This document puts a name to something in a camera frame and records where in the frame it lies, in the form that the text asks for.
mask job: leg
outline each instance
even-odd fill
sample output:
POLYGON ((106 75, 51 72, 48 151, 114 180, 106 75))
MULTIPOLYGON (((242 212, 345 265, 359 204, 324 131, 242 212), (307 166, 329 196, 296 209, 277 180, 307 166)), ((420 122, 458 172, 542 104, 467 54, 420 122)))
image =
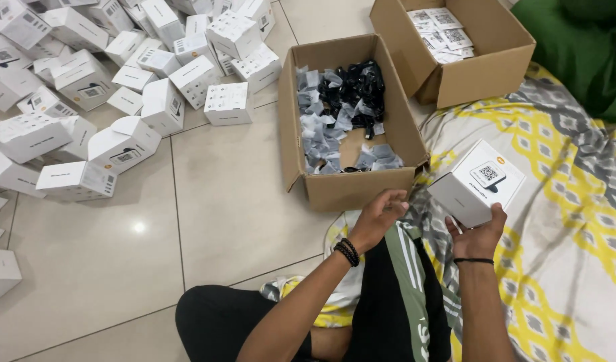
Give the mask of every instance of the leg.
MULTIPOLYGON (((191 362, 233 362, 256 324, 274 307, 258 291, 202 285, 185 292, 176 307, 176 328, 191 362)), ((297 360, 309 358, 308 334, 297 360)))
MULTIPOLYGON (((417 251, 425 272, 425 316, 428 318, 430 336, 428 359, 446 362, 451 357, 451 330, 446 322, 442 290, 426 252, 423 248, 420 252, 420 247, 417 251)), ((418 331, 412 330, 409 324, 407 306, 386 240, 382 240, 365 256, 361 297, 355 310, 351 344, 344 361, 414 361, 412 334, 416 336, 418 331)))

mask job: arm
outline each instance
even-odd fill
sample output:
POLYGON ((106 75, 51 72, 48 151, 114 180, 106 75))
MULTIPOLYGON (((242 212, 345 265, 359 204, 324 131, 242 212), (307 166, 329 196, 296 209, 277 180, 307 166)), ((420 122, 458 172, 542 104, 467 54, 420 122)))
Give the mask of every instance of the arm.
MULTIPOLYGON (((372 249, 398 217, 404 215, 407 195, 403 190, 386 190, 364 207, 349 234, 359 254, 372 249)), ((238 362, 290 361, 344 275, 351 268, 341 252, 333 252, 323 263, 256 325, 239 352, 238 362)))
MULTIPOLYGON (((451 218, 446 218, 446 226, 453 238, 453 255, 456 258, 493 259, 506 220, 507 215, 499 203, 491 207, 488 224, 471 230, 459 224, 462 233, 451 218)), ((462 261, 458 268, 463 305, 463 361, 513 362, 493 265, 462 261)))

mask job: black string bracelet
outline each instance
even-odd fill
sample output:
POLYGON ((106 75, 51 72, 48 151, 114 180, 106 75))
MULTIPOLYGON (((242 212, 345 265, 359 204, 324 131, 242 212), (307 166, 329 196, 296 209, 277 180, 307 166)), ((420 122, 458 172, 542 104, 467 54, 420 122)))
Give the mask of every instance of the black string bracelet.
POLYGON ((342 254, 344 254, 346 259, 348 259, 349 263, 351 263, 352 267, 356 267, 356 266, 358 266, 360 264, 360 259, 356 258, 355 255, 347 247, 345 247, 342 242, 338 242, 335 245, 335 247, 332 248, 332 249, 333 250, 338 250, 342 254))
POLYGON ((359 260, 360 259, 360 255, 357 253, 357 251, 355 250, 355 247, 352 246, 352 243, 350 240, 346 239, 346 238, 342 238, 342 243, 348 245, 349 249, 352 251, 353 254, 355 254, 355 260, 359 260))
POLYGON ((487 263, 493 265, 493 259, 483 259, 483 258, 456 258, 453 260, 454 263, 460 263, 462 261, 470 261, 474 263, 487 263))

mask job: white stripe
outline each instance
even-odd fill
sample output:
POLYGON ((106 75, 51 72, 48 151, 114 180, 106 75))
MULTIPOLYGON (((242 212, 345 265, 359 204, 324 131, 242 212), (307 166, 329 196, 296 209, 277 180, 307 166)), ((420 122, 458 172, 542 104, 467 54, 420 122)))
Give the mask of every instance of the white stripe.
POLYGON ((417 262, 416 262, 416 245, 414 242, 411 241, 411 239, 409 238, 409 249, 411 250, 411 260, 413 261, 413 266, 416 269, 416 276, 417 276, 417 285, 420 287, 420 290, 422 292, 424 292, 424 288, 422 288, 422 280, 420 279, 420 270, 417 268, 417 262))
POLYGON ((407 263, 407 268, 409 270, 409 276, 411 277, 411 284, 413 285, 413 289, 417 289, 416 279, 413 277, 413 270, 411 269, 411 262, 409 261, 409 253, 407 252, 407 244, 404 243, 404 237, 402 233, 400 233, 401 228, 397 227, 397 234, 399 235, 399 242, 402 244, 402 253, 404 254, 404 260, 407 263))
POLYGON ((451 310, 451 309, 449 309, 449 307, 447 307, 447 306, 444 306, 444 310, 446 310, 446 312, 447 312, 447 313, 449 313, 450 315, 452 315, 452 316, 454 316, 454 317, 457 317, 457 316, 458 316, 458 314, 457 314, 456 312, 452 311, 452 310, 451 310))
POLYGON ((462 305, 459 304, 455 304, 451 299, 449 299, 448 296, 442 296, 442 299, 444 299, 445 302, 449 303, 450 305, 453 305, 454 307, 458 308, 458 309, 462 309, 462 305))

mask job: bedsheet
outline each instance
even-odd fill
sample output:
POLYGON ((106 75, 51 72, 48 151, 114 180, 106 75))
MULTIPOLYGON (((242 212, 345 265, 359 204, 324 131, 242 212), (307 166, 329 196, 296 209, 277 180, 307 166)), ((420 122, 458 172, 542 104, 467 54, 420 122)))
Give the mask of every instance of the bedsheet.
MULTIPOLYGON (((421 133, 431 166, 414 184, 405 219, 420 228, 441 284, 460 295, 446 213, 426 186, 482 138, 528 177, 506 210, 495 257, 519 359, 616 361, 616 130, 591 119, 557 79, 531 63, 518 92, 438 111, 421 133)), ((325 256, 357 216, 336 220, 325 256)), ((351 269, 315 325, 351 324, 362 272, 351 269)), ((284 286, 280 297, 293 288, 284 286)), ((454 361, 461 360, 461 341, 460 318, 451 334, 454 361)))

